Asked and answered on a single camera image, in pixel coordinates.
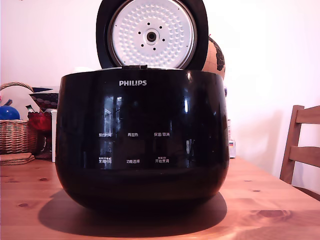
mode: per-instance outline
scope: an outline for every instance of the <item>philips logo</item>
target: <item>philips logo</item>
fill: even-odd
[[[146,86],[147,81],[134,80],[134,81],[119,81],[119,86]]]

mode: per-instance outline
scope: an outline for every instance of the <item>basket handle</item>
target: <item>basket handle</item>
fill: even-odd
[[[24,87],[26,89],[29,89],[31,92],[35,92],[34,89],[29,86],[28,84],[25,84],[25,83],[22,83],[22,82],[8,82],[8,83],[5,83],[5,84],[2,84],[0,86],[0,91],[3,90],[3,89],[6,89],[8,87],[12,87],[12,86],[21,86],[21,87]]]

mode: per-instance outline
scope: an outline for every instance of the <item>blue ball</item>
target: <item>blue ball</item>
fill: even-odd
[[[19,120],[17,109],[12,106],[0,106],[0,120]]]

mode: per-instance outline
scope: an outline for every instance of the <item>glossy black surface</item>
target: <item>glossy black surface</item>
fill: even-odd
[[[223,81],[214,73],[75,73],[61,81],[56,170],[85,207],[191,208],[225,180],[227,134]]]

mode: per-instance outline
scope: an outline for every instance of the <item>inner lid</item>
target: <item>inner lid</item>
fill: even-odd
[[[108,47],[119,66],[183,68],[196,49],[197,28],[179,0],[133,0],[119,7]]]

